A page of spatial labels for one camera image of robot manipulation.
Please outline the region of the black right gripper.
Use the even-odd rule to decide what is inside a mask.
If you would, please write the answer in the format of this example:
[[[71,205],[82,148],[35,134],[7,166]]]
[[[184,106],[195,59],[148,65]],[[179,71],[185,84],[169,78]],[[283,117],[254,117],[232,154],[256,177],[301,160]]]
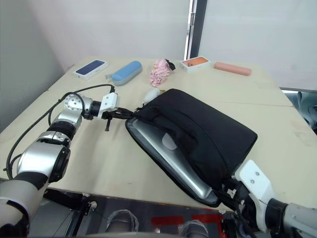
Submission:
[[[242,209],[252,209],[253,202],[249,196],[246,186],[235,178],[223,178],[221,180],[222,190],[216,190],[215,194],[225,206],[236,211],[241,205]]]

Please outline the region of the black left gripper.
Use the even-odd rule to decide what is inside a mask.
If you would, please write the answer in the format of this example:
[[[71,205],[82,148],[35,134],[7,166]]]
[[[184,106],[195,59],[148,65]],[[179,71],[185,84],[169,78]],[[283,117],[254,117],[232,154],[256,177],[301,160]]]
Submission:
[[[125,108],[118,108],[116,111],[113,112],[104,112],[102,114],[102,119],[106,120],[105,131],[109,131],[111,120],[114,117],[116,117],[117,119],[131,119],[133,118],[132,114],[134,114],[134,112]]]

